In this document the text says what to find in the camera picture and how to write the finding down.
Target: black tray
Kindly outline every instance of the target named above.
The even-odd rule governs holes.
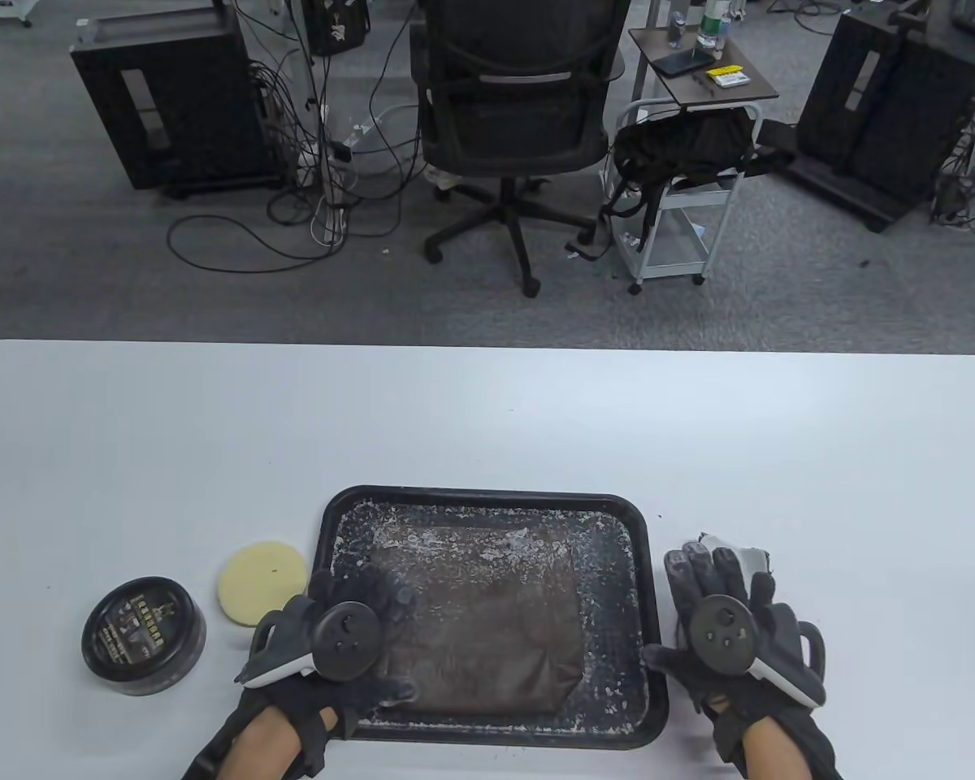
[[[659,643],[643,515],[609,495],[351,487],[329,501],[314,568],[336,574],[369,561],[376,523],[417,527],[569,527],[584,625],[585,676],[553,716],[427,716],[385,709],[354,738],[628,749],[657,738],[669,716],[665,680],[648,674],[644,644]]]

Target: table leg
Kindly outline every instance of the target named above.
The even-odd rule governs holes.
[[[647,10],[647,29],[657,26],[657,16],[661,12],[661,0],[650,0],[650,8]],[[632,101],[639,100],[643,96],[643,87],[647,83],[647,68],[650,62],[647,55],[639,52],[639,66],[635,69],[635,84],[632,86]]]

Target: chair wheel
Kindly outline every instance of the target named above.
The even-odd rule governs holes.
[[[534,276],[524,280],[525,297],[538,297],[540,289],[542,289],[542,282],[539,282]]]

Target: brown leather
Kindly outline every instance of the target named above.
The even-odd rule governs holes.
[[[548,530],[376,531],[372,562],[416,591],[388,631],[380,673],[410,676],[413,713],[547,714],[582,676],[582,628],[570,550]]]

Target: hand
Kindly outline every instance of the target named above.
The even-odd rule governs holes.
[[[752,576],[751,595],[748,595],[740,562],[728,548],[710,553],[699,542],[685,544],[681,550],[666,553],[665,575],[687,645],[691,645],[689,625],[693,612],[707,596],[726,595],[743,603],[751,610],[760,631],[773,630],[770,614],[774,609],[790,613],[785,604],[773,606],[776,583],[769,571]],[[834,749],[816,727],[811,710],[769,681],[748,674],[719,674],[700,660],[692,646],[673,650],[648,645],[643,648],[643,661],[648,669],[663,672],[686,688],[698,712],[703,710],[714,724],[719,756],[736,765],[744,777],[748,775],[744,735],[755,724],[761,726],[771,718],[802,752],[813,780],[840,780],[834,766]]]
[[[665,555],[665,574],[672,588],[672,601],[679,616],[679,628],[689,643],[689,623],[696,606],[705,596],[724,594],[740,601],[761,618],[761,610],[773,603],[776,583],[769,572],[756,572],[752,593],[744,587],[740,561],[733,550],[721,547],[712,554],[700,542],[690,542],[681,550]],[[647,667],[676,679],[691,695],[693,705],[717,720],[719,713],[732,709],[750,726],[771,710],[789,702],[787,697],[750,675],[729,677],[712,671],[692,648],[672,650],[660,645],[643,648]]]
[[[371,567],[345,582],[327,571],[315,572],[309,598],[322,610],[343,601],[361,601],[384,622],[405,619],[413,608],[410,588]],[[267,635],[254,636],[250,657],[263,649]],[[269,686],[243,688],[235,712],[192,761],[184,780],[296,780],[324,768],[325,743],[347,739],[358,720],[380,706],[410,701],[410,681],[379,678],[375,669],[348,682],[329,682],[316,674],[293,675]]]

